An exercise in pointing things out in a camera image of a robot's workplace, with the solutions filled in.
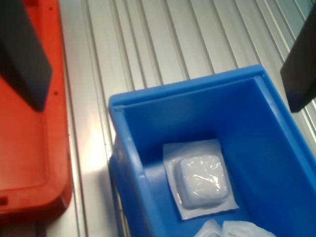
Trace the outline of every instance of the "plastic packaging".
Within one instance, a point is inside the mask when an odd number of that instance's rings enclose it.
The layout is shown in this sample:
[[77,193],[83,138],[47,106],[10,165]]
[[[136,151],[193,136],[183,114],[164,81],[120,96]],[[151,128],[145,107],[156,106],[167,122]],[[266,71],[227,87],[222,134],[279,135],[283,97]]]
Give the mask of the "plastic packaging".
[[194,237],[220,237],[221,233],[222,228],[214,219],[212,219],[206,221],[201,229],[194,235]]
[[251,222],[246,221],[224,221],[222,237],[276,237]]
[[164,144],[163,164],[183,220],[238,208],[217,139]]

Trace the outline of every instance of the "plastic wrap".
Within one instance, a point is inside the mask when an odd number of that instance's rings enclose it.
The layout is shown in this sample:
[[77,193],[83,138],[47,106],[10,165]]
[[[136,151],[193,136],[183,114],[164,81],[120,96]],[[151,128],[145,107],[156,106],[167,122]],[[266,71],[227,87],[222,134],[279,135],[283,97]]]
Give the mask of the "plastic wrap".
[[182,219],[238,208],[217,139],[165,144],[163,163]]

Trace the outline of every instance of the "corrugated metal surface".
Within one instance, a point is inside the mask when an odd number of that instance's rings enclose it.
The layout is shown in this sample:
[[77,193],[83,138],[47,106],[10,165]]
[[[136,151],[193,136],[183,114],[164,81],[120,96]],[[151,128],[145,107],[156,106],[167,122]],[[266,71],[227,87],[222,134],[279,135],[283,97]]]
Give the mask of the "corrugated metal surface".
[[[279,70],[312,2],[60,0],[74,198],[46,235],[129,236],[108,168],[111,95],[260,63],[286,102]],[[316,154],[315,102],[293,117]]]

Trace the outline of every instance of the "plastic bag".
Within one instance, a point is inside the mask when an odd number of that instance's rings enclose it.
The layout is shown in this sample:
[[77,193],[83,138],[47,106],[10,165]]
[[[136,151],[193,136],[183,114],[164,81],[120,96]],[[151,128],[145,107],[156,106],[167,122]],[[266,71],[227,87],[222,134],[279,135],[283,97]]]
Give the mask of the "plastic bag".
[[212,219],[206,221],[202,228],[194,235],[194,237],[220,237],[222,228]]
[[238,208],[217,139],[165,144],[163,164],[183,220]]
[[221,237],[276,237],[251,222],[224,221]]

